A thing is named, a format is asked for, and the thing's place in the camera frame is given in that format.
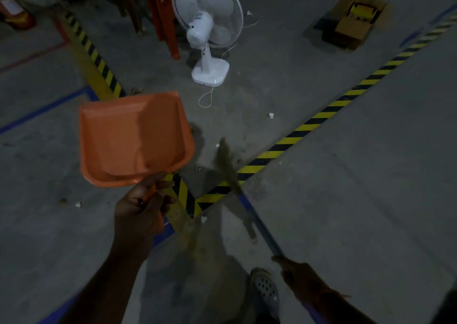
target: trash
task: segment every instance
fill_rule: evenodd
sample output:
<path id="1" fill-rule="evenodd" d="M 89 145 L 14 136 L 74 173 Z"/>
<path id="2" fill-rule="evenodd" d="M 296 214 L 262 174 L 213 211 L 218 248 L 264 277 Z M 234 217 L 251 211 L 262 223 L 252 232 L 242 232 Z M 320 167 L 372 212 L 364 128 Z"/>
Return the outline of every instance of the trash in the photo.
<path id="1" fill-rule="evenodd" d="M 351 50 L 388 17 L 387 3 L 381 0 L 339 0 L 329 14 L 329 19 L 321 19 L 329 24 L 323 29 L 322 40 Z"/>

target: concrete floor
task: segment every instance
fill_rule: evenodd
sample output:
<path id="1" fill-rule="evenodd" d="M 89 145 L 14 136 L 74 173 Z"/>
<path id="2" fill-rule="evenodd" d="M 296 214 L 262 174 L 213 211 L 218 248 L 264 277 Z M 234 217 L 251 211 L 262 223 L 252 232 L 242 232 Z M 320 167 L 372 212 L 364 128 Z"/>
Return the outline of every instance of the concrete floor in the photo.
<path id="1" fill-rule="evenodd" d="M 259 22 L 230 52 L 231 71 L 208 109 L 197 104 L 207 89 L 191 82 L 185 45 L 174 61 L 152 31 L 137 37 L 113 5 L 91 0 L 74 9 L 124 89 L 180 93 L 201 130 L 184 171 L 197 196 L 219 182 L 212 158 L 220 137 L 248 162 L 397 55 L 403 39 L 455 2 L 386 0 L 394 6 L 390 29 L 349 53 L 320 43 L 312 30 L 337 0 L 240 1 Z M 47 22 L 38 29 L 52 39 Z M 456 36 L 457 28 L 449 30 L 244 185 L 286 254 L 311 263 L 379 323 L 429 323 L 456 280 Z M 2 65 L 25 55 L 22 38 L 0 38 Z M 0 127 L 84 85 L 66 49 L 2 73 Z M 79 172 L 83 99 L 0 135 L 0 168 L 8 174 L 0 179 L 2 322 L 48 315 L 83 287 L 109 250 L 113 206 L 125 188 L 95 188 Z M 205 170 L 193 171 L 197 163 Z M 124 323 L 250 323 L 245 281 L 255 266 L 277 278 L 282 323 L 311 323 L 265 242 L 249 235 L 235 198 L 204 214 L 206 223 L 188 227 L 189 248 L 175 234 L 153 249 Z"/>

